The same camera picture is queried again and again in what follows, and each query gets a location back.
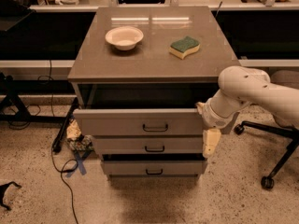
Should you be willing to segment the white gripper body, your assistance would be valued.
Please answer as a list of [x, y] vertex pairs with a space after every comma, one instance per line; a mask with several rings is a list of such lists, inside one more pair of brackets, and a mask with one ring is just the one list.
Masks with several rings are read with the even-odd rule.
[[207, 127], [217, 129], [225, 128], [233, 119], [232, 116], [223, 118], [218, 115], [212, 108], [211, 98], [209, 98], [203, 105], [202, 118]]

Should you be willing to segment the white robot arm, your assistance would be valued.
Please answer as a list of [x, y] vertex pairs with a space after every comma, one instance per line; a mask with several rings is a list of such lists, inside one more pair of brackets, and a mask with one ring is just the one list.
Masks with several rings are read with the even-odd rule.
[[256, 104], [280, 119], [299, 128], [299, 90], [271, 82], [263, 70], [230, 66], [221, 71], [219, 90], [196, 108], [204, 122], [203, 156], [209, 158], [221, 139], [221, 129], [236, 112]]

